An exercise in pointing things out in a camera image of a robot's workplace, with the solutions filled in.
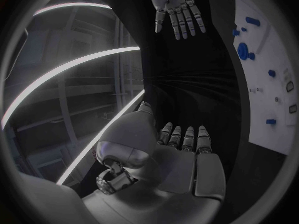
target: curved light strip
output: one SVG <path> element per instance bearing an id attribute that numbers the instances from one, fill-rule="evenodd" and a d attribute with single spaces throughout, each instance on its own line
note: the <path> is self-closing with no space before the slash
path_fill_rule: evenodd
<path id="1" fill-rule="evenodd" d="M 78 157 L 74 160 L 74 162 L 67 168 L 67 170 L 62 174 L 56 184 L 62 185 L 67 177 L 71 174 L 71 172 L 75 169 L 75 167 L 79 164 L 79 162 L 84 158 L 87 152 L 96 144 L 96 142 L 100 139 L 106 129 L 112 125 L 120 116 L 122 116 L 128 108 L 130 108 L 143 94 L 144 90 L 142 90 L 138 95 L 136 95 L 130 103 L 128 103 L 98 134 L 94 137 L 93 140 L 83 149 L 83 151 L 78 155 Z"/>
<path id="2" fill-rule="evenodd" d="M 97 4 L 97 3 L 88 3 L 88 2 L 70 2 L 70 3 L 63 3 L 63 4 L 58 4 L 58 5 L 53 5 L 49 7 L 45 7 L 41 10 L 38 10 L 33 16 L 38 15 L 42 12 L 45 11 L 50 11 L 52 9 L 60 8 L 60 7 L 67 7 L 67 6 L 97 6 L 97 7 L 103 7 L 103 8 L 108 8 L 112 9 L 111 7 L 107 5 L 102 5 L 102 4 Z"/>
<path id="3" fill-rule="evenodd" d="M 86 61 L 90 61 L 99 57 L 103 57 L 103 56 L 108 56 L 108 55 L 112 55 L 112 54 L 116 54 L 116 53 L 121 53 L 121 52 L 125 52 L 125 51 L 135 51 L 135 50 L 140 50 L 139 47 L 134 46 L 134 47 L 126 47 L 126 48 L 118 48 L 118 49 L 112 49 L 112 50 L 108 50 L 108 51 L 101 51 L 98 53 L 94 53 L 88 56 L 83 56 L 80 57 L 78 59 L 75 59 L 73 61 L 69 61 L 61 66 L 58 66 L 57 68 L 49 71 L 48 73 L 44 74 L 43 76 L 41 76 L 40 78 L 38 78 L 36 81 L 32 82 L 25 90 L 23 90 L 18 96 L 17 98 L 15 98 L 15 100 L 11 103 L 11 105 L 9 106 L 9 108 L 7 109 L 7 111 L 5 112 L 2 120 L 1 120 L 1 124 L 2 124 L 2 129 L 4 129 L 9 117 L 11 116 L 11 114 L 14 112 L 14 110 L 18 107 L 18 105 L 32 92 L 34 91 L 37 87 L 39 87 L 41 84 L 43 84 L 44 82 L 46 82 L 47 80 L 51 79 L 53 76 L 56 76 L 57 74 L 70 69 L 76 65 L 79 65 L 83 62 Z"/>

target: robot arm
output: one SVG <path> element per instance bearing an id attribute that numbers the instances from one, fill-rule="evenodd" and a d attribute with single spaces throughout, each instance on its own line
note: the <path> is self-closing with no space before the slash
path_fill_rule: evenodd
<path id="1" fill-rule="evenodd" d="M 169 13 L 171 24 L 174 30 L 174 35 L 177 40 L 180 39 L 180 32 L 184 39 L 187 36 L 186 23 L 189 27 L 192 36 L 195 36 L 194 24 L 189 9 L 193 13 L 201 32 L 205 33 L 205 26 L 203 24 L 201 13 L 195 5 L 194 0 L 151 0 L 153 6 L 157 10 L 155 17 L 155 31 L 158 33 L 162 30 L 162 23 L 165 18 L 166 11 Z"/>

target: led light strip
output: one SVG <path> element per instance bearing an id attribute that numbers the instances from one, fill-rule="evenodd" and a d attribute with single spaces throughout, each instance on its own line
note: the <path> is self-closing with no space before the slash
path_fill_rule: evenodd
<path id="1" fill-rule="evenodd" d="M 74 160 L 74 162 L 67 168 L 67 170 L 62 174 L 56 184 L 62 185 L 63 182 L 67 179 L 67 177 L 71 174 L 71 172 L 75 169 L 75 167 L 79 164 L 79 162 L 84 158 L 84 156 L 88 153 L 88 151 L 96 144 L 96 142 L 100 139 L 106 129 L 112 125 L 120 116 L 122 116 L 143 94 L 144 90 L 142 90 L 138 95 L 136 95 L 130 103 L 128 103 L 98 134 L 94 137 L 93 140 L 83 149 L 83 151 L 78 155 L 78 157 Z"/>
<path id="2" fill-rule="evenodd" d="M 97 6 L 97 7 L 103 7 L 103 8 L 112 9 L 111 7 L 109 7 L 107 5 L 102 5 L 102 4 L 97 4 L 97 3 L 71 2 L 71 3 L 63 3 L 63 4 L 58 4 L 58 5 L 53 5 L 53 6 L 45 7 L 43 9 L 41 9 L 41 10 L 38 10 L 33 16 L 38 15 L 38 14 L 40 14 L 42 12 L 45 12 L 45 11 L 50 11 L 52 9 L 61 8 L 61 7 L 67 7 L 67 6 Z"/>
<path id="3" fill-rule="evenodd" d="M 39 87 L 41 84 L 43 84 L 44 82 L 46 82 L 47 80 L 51 79 L 53 76 L 56 76 L 57 74 L 70 69 L 76 65 L 79 65 L 83 62 L 86 61 L 90 61 L 99 57 L 103 57 L 103 56 L 108 56 L 108 55 L 112 55 L 112 54 L 117 54 L 117 53 L 121 53 L 121 52 L 126 52 L 126 51 L 135 51 L 135 50 L 140 50 L 139 47 L 135 46 L 135 47 L 126 47 L 126 48 L 118 48 L 118 49 L 112 49 L 112 50 L 108 50 L 108 51 L 101 51 L 98 53 L 94 53 L 88 56 L 83 56 L 80 57 L 78 59 L 75 59 L 73 61 L 67 62 L 51 71 L 49 71 L 48 73 L 44 74 L 43 76 L 41 76 L 40 78 L 38 78 L 36 81 L 34 81 L 33 83 L 31 83 L 25 90 L 23 90 L 18 96 L 17 98 L 15 98 L 15 100 L 11 103 L 11 105 L 9 106 L 9 108 L 7 109 L 7 111 L 5 112 L 2 120 L 1 120 L 1 124 L 2 124 L 2 129 L 4 129 L 9 117 L 12 115 L 12 113 L 15 111 L 15 109 L 18 107 L 18 105 L 32 92 L 34 91 L 37 87 Z"/>

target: white robotic hand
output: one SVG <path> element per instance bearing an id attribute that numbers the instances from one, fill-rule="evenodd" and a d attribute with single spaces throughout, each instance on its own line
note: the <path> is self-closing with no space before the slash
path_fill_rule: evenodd
<path id="1" fill-rule="evenodd" d="M 157 10 L 155 16 L 155 32 L 160 32 L 162 30 L 162 23 L 165 18 L 166 11 L 169 13 L 171 24 L 174 30 L 174 35 L 177 40 L 180 39 L 180 32 L 178 26 L 184 39 L 187 36 L 186 23 L 188 24 L 190 33 L 195 36 L 195 29 L 192 22 L 192 17 L 189 9 L 193 13 L 201 32 L 205 33 L 206 29 L 203 24 L 201 13 L 198 7 L 194 4 L 194 0 L 151 0 L 153 6 Z"/>

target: blue knob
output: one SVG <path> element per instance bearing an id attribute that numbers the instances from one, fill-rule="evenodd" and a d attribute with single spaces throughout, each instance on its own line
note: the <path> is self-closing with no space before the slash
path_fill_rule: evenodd
<path id="1" fill-rule="evenodd" d="M 240 31 L 233 29 L 233 36 L 238 36 L 240 35 Z"/>
<path id="2" fill-rule="evenodd" d="M 266 124 L 276 124 L 276 119 L 268 119 L 266 120 Z"/>
<path id="3" fill-rule="evenodd" d="M 254 60 L 255 59 L 255 54 L 250 52 L 248 53 L 247 57 L 250 59 L 250 60 Z"/>
<path id="4" fill-rule="evenodd" d="M 242 60 L 246 60 L 248 57 L 248 48 L 244 42 L 241 42 L 238 47 L 238 55 Z"/>
<path id="5" fill-rule="evenodd" d="M 260 26 L 261 25 L 261 23 L 260 23 L 259 20 L 254 19 L 252 17 L 248 17 L 248 16 L 246 17 L 246 22 L 250 23 L 250 24 L 253 24 L 253 25 L 256 25 L 256 26 Z"/>
<path id="6" fill-rule="evenodd" d="M 269 74 L 269 76 L 275 77 L 276 72 L 273 71 L 273 70 L 269 70 L 269 71 L 268 71 L 268 74 Z"/>

